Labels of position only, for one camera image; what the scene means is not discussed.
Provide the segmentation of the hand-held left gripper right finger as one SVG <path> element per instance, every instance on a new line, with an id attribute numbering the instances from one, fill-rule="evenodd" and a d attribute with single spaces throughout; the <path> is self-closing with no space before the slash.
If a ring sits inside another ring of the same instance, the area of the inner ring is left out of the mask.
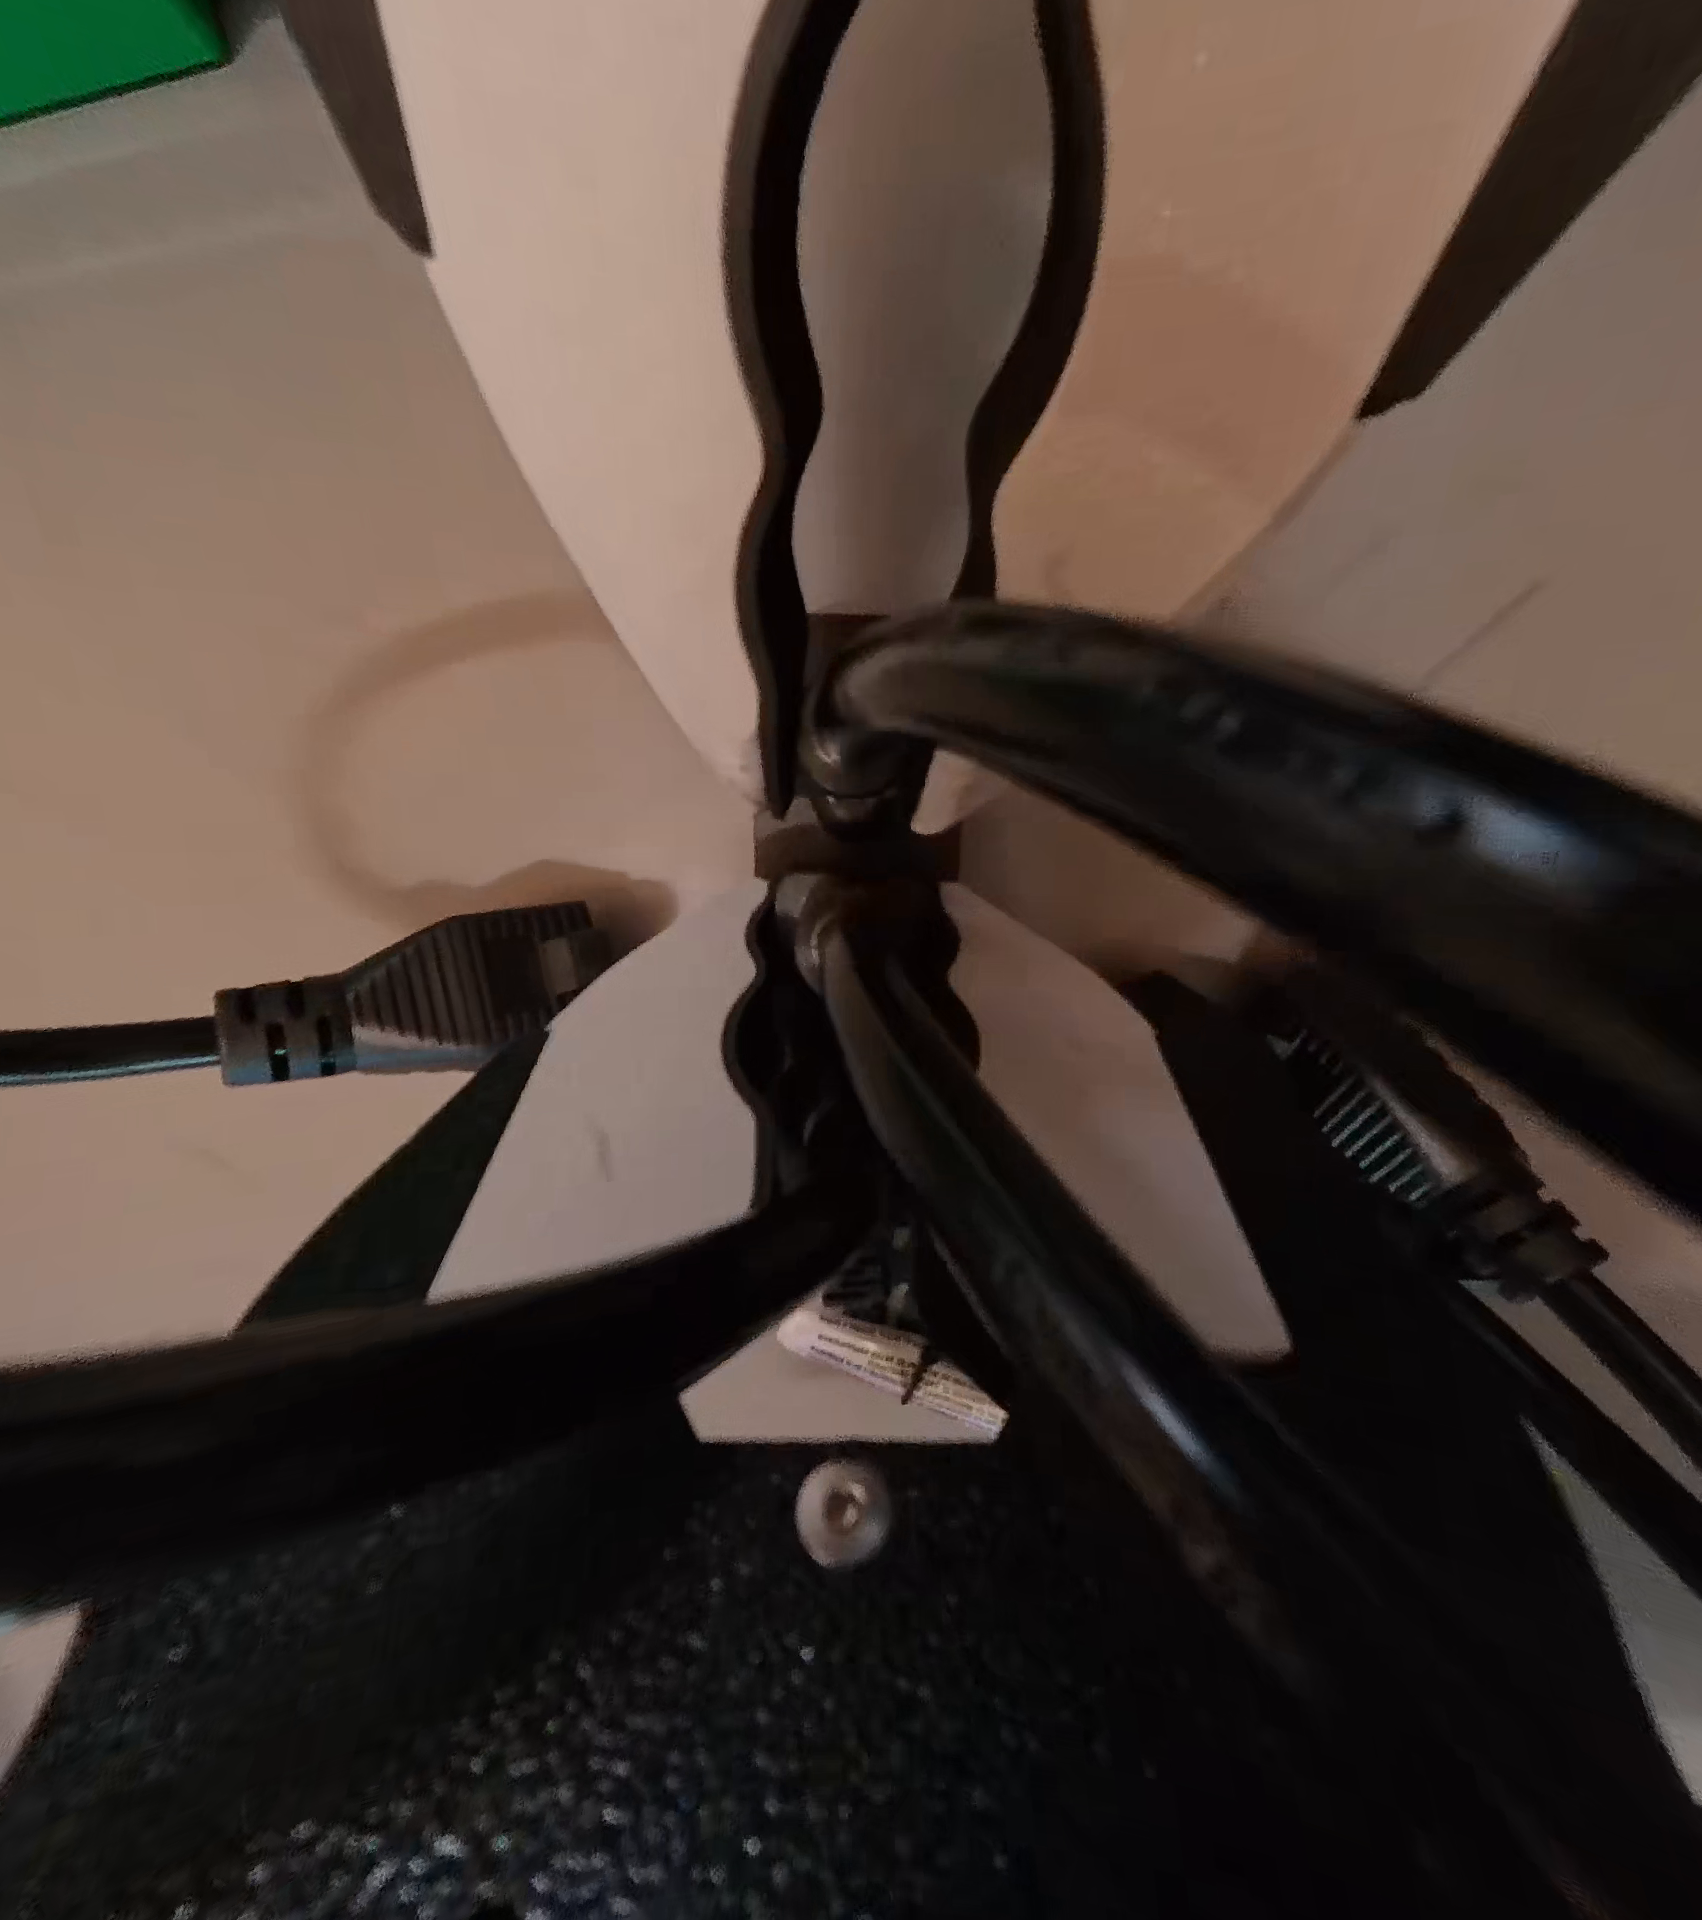
<path id="1" fill-rule="evenodd" d="M 1082 1211 L 1215 1356 L 1265 1364 L 1289 1331 L 1148 1020 L 995 905 L 949 905 L 948 980 L 980 1079 Z"/>

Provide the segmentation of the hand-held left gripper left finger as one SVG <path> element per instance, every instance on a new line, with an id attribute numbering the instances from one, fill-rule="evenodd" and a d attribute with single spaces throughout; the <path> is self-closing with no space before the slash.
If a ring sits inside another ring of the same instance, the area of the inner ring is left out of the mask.
<path id="1" fill-rule="evenodd" d="M 759 974 L 763 905 L 695 905 L 554 1017 L 430 1304 L 591 1273 L 754 1211 L 759 1126 L 723 1035 Z"/>

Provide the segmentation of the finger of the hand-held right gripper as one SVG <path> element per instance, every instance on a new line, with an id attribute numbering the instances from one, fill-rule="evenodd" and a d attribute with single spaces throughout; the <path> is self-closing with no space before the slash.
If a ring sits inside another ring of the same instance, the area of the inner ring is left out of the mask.
<path id="1" fill-rule="evenodd" d="M 1033 3 L 1048 219 L 959 593 L 1200 608 L 1343 445 L 1568 13 Z"/>
<path id="2" fill-rule="evenodd" d="M 797 786 L 797 214 L 834 1 L 380 3 L 427 272 L 501 441 L 693 750 Z"/>

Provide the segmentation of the green plastic bin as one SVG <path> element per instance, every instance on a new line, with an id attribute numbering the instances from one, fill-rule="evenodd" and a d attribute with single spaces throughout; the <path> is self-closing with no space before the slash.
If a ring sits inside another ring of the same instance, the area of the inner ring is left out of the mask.
<path id="1" fill-rule="evenodd" d="M 215 3 L 0 1 L 0 127 L 231 55 Z"/>

